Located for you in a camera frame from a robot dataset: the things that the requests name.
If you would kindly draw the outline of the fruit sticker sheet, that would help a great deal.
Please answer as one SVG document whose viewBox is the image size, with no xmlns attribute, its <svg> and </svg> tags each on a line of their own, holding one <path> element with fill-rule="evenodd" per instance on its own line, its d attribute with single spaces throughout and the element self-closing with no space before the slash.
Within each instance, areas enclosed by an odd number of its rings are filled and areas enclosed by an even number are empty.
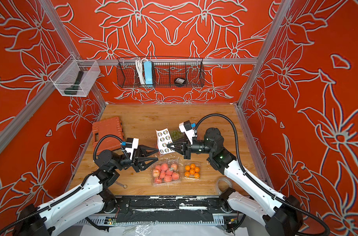
<svg viewBox="0 0 358 236">
<path fill-rule="evenodd" d="M 157 149 L 161 155 L 174 152 L 174 150 L 168 147 L 168 144 L 172 143 L 172 138 L 167 128 L 163 130 L 156 130 L 156 136 Z"/>
</svg>

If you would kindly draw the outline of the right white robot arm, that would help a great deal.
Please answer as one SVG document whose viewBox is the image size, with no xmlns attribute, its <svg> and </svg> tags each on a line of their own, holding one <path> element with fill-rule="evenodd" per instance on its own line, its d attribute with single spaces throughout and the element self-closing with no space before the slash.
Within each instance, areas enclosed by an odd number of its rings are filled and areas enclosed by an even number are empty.
<svg viewBox="0 0 358 236">
<path fill-rule="evenodd" d="M 168 148 L 182 154 L 185 159 L 190 159 L 193 153 L 208 154 L 207 161 L 216 171 L 233 180 L 250 195 L 250 198 L 246 198 L 230 187 L 219 197 L 224 207 L 228 210 L 239 211 L 254 219 L 265 227 L 270 236 L 302 236 L 300 229 L 304 223 L 304 216 L 323 227 L 324 230 L 320 235 L 328 236 L 330 234 L 328 225 L 319 217 L 303 210 L 296 197 L 284 196 L 243 166 L 239 152 L 238 132 L 230 118 L 223 114 L 216 114 L 231 125 L 236 154 L 232 154 L 225 148 L 224 137 L 217 128 L 208 128 L 202 140 L 197 138 L 200 124 L 213 116 L 213 114 L 208 114 L 196 124 L 190 121 L 180 123 L 179 129 L 185 133 L 187 139 L 168 144 Z"/>
</svg>

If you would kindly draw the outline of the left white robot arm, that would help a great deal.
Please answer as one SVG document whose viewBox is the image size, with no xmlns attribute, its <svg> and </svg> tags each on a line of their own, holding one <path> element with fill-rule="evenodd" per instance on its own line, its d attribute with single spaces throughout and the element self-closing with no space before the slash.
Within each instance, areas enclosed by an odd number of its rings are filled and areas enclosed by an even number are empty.
<svg viewBox="0 0 358 236">
<path fill-rule="evenodd" d="M 109 149 L 98 152 L 103 141 L 115 138 L 120 142 L 122 154 Z M 100 211 L 112 212 L 118 206 L 115 195 L 109 190 L 117 182 L 119 171 L 133 168 L 135 172 L 146 170 L 158 159 L 153 157 L 159 150 L 139 144 L 137 138 L 123 141 L 116 135 L 105 135 L 95 145 L 93 161 L 98 169 L 83 179 L 82 183 L 61 196 L 34 206 L 28 205 L 13 223 L 0 230 L 0 236 L 12 229 L 14 236 L 54 236 L 65 230 L 62 217 L 71 216 L 73 225 Z"/>
</svg>

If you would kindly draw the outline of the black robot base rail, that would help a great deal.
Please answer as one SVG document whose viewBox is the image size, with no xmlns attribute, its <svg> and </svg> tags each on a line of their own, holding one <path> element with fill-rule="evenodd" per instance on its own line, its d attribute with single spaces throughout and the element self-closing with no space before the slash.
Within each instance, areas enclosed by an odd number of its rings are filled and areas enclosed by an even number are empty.
<svg viewBox="0 0 358 236">
<path fill-rule="evenodd" d="M 121 196 L 108 213 L 115 223 L 187 223 L 223 225 L 242 216 L 221 208 L 216 196 Z"/>
</svg>

